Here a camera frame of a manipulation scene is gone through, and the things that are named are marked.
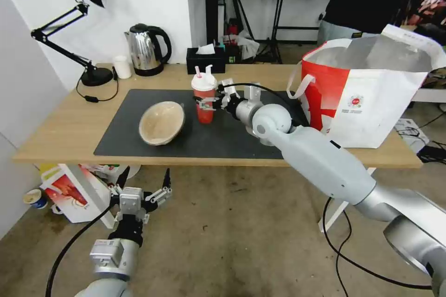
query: desk lamp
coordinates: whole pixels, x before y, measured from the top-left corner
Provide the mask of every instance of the desk lamp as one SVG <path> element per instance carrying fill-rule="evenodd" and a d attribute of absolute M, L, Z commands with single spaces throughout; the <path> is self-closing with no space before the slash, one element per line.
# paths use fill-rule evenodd
<path fill-rule="evenodd" d="M 100 7 L 105 7 L 105 0 L 90 0 L 90 1 Z M 82 56 L 78 56 L 72 52 L 69 52 L 64 48 L 60 47 L 59 45 L 48 40 L 48 37 L 50 37 L 51 35 L 55 34 L 59 30 L 62 30 L 66 26 L 69 26 L 71 23 L 76 22 L 77 20 L 88 14 L 89 5 L 86 4 L 84 0 L 76 0 L 76 2 L 78 3 L 78 5 L 75 6 L 73 9 L 71 9 L 70 11 L 60 15 L 58 18 L 45 24 L 44 26 L 31 31 L 31 37 L 49 46 L 50 48 L 56 50 L 57 52 L 62 53 L 64 56 L 67 56 L 69 59 L 74 60 L 76 63 L 81 64 L 85 68 L 84 73 L 82 74 L 81 77 L 81 81 L 85 86 L 100 86 L 113 79 L 113 74 L 109 69 L 93 66 L 91 60 L 88 60 Z M 56 22 L 76 11 L 80 12 L 79 16 L 75 17 L 71 21 L 68 21 L 64 24 L 55 25 Z"/>

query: lamp base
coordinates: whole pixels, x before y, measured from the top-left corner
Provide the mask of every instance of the lamp base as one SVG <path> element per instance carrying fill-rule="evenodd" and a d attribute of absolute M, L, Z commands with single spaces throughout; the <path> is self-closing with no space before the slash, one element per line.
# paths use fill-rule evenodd
<path fill-rule="evenodd" d="M 113 73 L 106 68 L 98 67 L 96 69 L 86 69 L 80 80 L 84 86 L 100 86 L 113 79 Z"/>

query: electric kettle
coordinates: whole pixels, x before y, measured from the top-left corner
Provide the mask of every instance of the electric kettle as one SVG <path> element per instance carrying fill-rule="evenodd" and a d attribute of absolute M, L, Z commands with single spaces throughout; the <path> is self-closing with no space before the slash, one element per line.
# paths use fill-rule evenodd
<path fill-rule="evenodd" d="M 172 45 L 166 32 L 156 26 L 147 26 L 138 23 L 124 32 L 129 44 L 131 61 L 135 73 L 148 77 L 160 73 L 164 64 L 167 63 L 172 54 Z M 167 53 L 163 57 L 156 36 L 161 36 L 167 46 Z"/>

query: wooden bowl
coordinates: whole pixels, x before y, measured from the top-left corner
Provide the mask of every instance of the wooden bowl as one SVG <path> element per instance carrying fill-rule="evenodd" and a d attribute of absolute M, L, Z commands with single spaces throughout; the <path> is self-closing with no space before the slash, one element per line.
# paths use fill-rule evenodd
<path fill-rule="evenodd" d="M 139 135 L 149 145 L 165 145 L 180 132 L 184 124 L 184 110 L 173 101 L 154 104 L 139 121 Z"/>

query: black desk mat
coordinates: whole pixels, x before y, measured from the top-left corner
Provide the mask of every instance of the black desk mat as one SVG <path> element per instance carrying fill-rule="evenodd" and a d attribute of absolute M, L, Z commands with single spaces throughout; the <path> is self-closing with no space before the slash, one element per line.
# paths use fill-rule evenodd
<path fill-rule="evenodd" d="M 286 92 L 279 92 L 284 97 Z M 96 147 L 95 155 L 159 156 L 233 159 L 281 159 L 275 147 L 260 144 L 245 126 L 223 110 L 214 112 L 211 124 L 198 122 L 191 90 L 140 90 L 127 93 L 116 115 Z M 151 146 L 139 136 L 142 114 L 161 101 L 184 104 L 186 115 L 180 133 L 167 145 Z M 262 92 L 262 102 L 282 104 L 279 98 Z"/>

